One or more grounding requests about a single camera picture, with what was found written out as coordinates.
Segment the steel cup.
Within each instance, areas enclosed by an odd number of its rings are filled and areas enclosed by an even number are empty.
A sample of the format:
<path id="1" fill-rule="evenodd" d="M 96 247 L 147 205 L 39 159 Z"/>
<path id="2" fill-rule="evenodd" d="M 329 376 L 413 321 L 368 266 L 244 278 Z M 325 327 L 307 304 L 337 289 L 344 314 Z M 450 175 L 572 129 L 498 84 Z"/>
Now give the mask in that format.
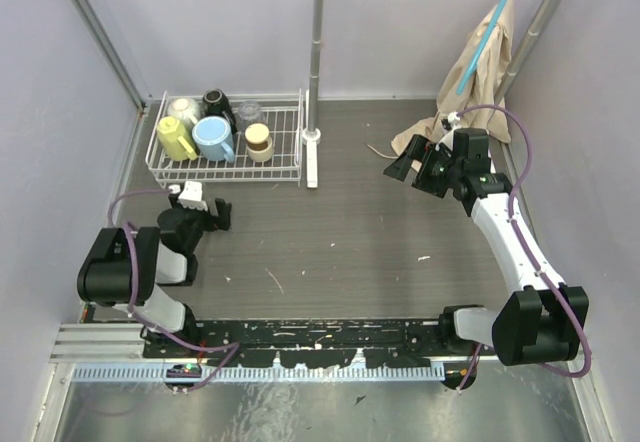
<path id="1" fill-rule="evenodd" d="M 253 123 L 244 132 L 247 154 L 256 163 L 269 161 L 274 154 L 271 132 L 263 123 Z"/>

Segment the blue mug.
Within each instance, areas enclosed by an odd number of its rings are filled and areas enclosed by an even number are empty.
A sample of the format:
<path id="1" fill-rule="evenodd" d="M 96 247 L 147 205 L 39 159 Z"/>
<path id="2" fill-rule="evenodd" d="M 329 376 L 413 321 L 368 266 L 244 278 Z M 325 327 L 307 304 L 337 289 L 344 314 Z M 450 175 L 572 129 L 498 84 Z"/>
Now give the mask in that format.
<path id="1" fill-rule="evenodd" d="M 220 116 L 202 118 L 193 127 L 192 138 L 200 154 L 208 161 L 235 162 L 231 125 L 225 118 Z"/>

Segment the yellow mug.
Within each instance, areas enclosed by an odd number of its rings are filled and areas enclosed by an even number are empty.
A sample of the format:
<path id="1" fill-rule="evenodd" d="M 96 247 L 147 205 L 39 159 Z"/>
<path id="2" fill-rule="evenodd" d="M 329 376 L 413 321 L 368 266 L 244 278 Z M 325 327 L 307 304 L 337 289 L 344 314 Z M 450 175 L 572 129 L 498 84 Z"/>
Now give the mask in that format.
<path id="1" fill-rule="evenodd" d="M 156 135 L 165 154 L 175 162 L 195 160 L 196 145 L 185 125 L 177 118 L 165 116 L 156 124 Z"/>

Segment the clear plastic cup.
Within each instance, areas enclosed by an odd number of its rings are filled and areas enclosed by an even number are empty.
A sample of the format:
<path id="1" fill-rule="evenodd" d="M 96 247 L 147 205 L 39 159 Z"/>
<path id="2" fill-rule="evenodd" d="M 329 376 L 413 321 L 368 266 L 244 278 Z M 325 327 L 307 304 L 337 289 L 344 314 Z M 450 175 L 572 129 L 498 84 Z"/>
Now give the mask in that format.
<path id="1" fill-rule="evenodd" d="M 243 132 L 253 124 L 265 123 L 263 107 L 256 100 L 242 102 L 237 108 L 237 115 L 240 119 L 239 125 Z"/>

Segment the black mug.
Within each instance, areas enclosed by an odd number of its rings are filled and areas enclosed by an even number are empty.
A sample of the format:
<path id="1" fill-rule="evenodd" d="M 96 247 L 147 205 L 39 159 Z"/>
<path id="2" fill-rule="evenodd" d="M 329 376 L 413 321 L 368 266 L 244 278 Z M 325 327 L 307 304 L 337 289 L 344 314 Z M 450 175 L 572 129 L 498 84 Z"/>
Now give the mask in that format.
<path id="1" fill-rule="evenodd" d="M 202 96 L 202 108 L 205 116 L 219 116 L 224 118 L 231 126 L 231 133 L 237 133 L 236 118 L 233 113 L 231 104 L 220 89 L 212 89 L 205 92 Z"/>

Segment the white speckled mug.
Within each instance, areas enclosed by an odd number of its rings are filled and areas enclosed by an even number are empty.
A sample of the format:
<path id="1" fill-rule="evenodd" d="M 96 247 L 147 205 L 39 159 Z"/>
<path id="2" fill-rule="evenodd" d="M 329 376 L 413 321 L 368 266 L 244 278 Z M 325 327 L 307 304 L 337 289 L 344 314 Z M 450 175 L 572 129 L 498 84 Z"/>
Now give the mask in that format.
<path id="1" fill-rule="evenodd" d="M 176 98 L 167 107 L 167 115 L 181 121 L 188 130 L 192 130 L 203 117 L 200 103 L 190 97 Z"/>

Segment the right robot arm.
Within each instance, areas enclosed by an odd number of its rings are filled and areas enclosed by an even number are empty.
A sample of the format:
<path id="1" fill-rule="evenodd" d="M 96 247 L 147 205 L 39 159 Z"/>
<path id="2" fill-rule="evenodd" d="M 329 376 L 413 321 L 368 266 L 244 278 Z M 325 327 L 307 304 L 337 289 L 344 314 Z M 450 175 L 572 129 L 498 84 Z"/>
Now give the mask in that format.
<path id="1" fill-rule="evenodd" d="M 549 264 L 522 217 L 508 176 L 494 171 L 489 137 L 458 129 L 445 142 L 415 134 L 384 173 L 404 180 L 419 166 L 412 187 L 461 203 L 500 267 L 509 297 L 500 311 L 449 306 L 439 318 L 438 341 L 459 356 L 473 343 L 494 350 L 506 366 L 570 361 L 584 353 L 589 298 Z"/>

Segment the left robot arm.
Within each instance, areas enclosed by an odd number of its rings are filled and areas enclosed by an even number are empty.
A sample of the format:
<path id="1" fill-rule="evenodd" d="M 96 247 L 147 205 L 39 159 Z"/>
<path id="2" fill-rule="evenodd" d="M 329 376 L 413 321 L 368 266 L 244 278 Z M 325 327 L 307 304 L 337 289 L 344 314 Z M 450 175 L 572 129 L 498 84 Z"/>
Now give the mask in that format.
<path id="1" fill-rule="evenodd" d="M 155 226 L 101 229 L 78 273 L 80 299 L 142 323 L 178 358 L 194 355 L 201 335 L 193 311 L 163 288 L 191 285 L 203 235 L 231 228 L 232 204 L 217 198 L 214 206 L 215 213 L 187 208 L 173 197 Z"/>

